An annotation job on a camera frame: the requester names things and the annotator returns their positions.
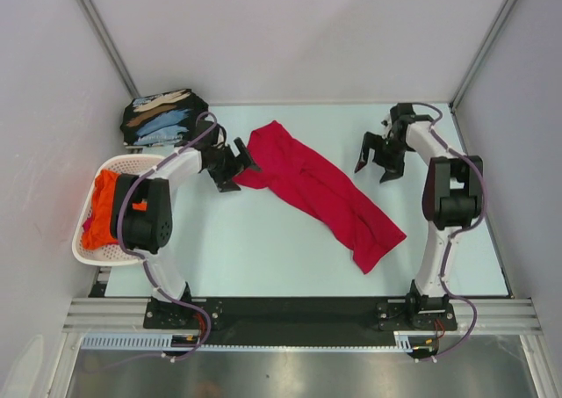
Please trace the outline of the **red t shirt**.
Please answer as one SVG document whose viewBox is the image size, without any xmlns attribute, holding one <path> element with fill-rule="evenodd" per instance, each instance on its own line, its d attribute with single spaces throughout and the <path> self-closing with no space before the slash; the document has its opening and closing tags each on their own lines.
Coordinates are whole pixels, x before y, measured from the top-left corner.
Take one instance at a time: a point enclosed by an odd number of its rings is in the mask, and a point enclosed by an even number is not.
<svg viewBox="0 0 562 398">
<path fill-rule="evenodd" d="M 235 182 L 268 189 L 285 203 L 322 222 L 369 273 L 407 235 L 339 168 L 295 139 L 277 121 L 253 130 L 248 151 L 258 170 L 247 169 Z"/>
</svg>

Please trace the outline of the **black printed t shirt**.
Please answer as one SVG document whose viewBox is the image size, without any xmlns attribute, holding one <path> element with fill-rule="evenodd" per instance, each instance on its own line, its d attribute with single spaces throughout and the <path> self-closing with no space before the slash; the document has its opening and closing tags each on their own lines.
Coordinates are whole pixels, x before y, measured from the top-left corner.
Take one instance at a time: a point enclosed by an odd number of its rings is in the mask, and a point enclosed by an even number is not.
<svg viewBox="0 0 562 398">
<path fill-rule="evenodd" d="M 123 111 L 120 131 L 126 148 L 185 143 L 209 105 L 191 89 L 135 98 Z"/>
</svg>

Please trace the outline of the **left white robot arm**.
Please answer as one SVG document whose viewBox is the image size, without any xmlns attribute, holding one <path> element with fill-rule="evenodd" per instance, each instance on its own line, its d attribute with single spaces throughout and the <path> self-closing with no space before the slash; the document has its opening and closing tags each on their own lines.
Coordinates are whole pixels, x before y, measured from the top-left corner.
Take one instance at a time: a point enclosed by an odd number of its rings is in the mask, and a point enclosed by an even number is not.
<svg viewBox="0 0 562 398">
<path fill-rule="evenodd" d="M 164 318 L 182 328 L 194 312 L 205 311 L 192 303 L 188 282 L 179 274 L 167 244 L 173 230 L 173 202 L 188 178 L 206 171 L 219 192 L 237 192 L 234 178 L 245 170 L 260 171 L 239 138 L 238 152 L 227 144 L 225 129 L 211 112 L 195 120 L 194 136 L 140 175 L 121 174 L 115 184 L 110 231 L 119 248 L 139 261 L 152 286 L 152 297 L 166 302 Z"/>
</svg>

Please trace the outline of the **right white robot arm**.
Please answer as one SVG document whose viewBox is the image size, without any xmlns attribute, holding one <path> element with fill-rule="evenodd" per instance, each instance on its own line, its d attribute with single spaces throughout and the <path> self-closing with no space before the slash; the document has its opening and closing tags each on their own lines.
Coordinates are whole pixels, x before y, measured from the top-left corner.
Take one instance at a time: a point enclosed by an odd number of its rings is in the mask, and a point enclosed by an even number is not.
<svg viewBox="0 0 562 398">
<path fill-rule="evenodd" d="M 461 235 L 484 220 L 483 161 L 457 152 L 436 131 L 443 115 L 419 114 L 417 105 L 394 105 L 383 122 L 383 134 L 365 133 L 356 165 L 361 170 L 374 162 L 384 169 L 383 183 L 403 176 L 407 152 L 415 152 L 428 167 L 421 197 L 428 238 L 421 266 L 403 301 L 379 304 L 378 326 L 382 330 L 454 330 L 457 324 L 450 300 L 455 296 L 448 286 L 449 269 Z"/>
</svg>

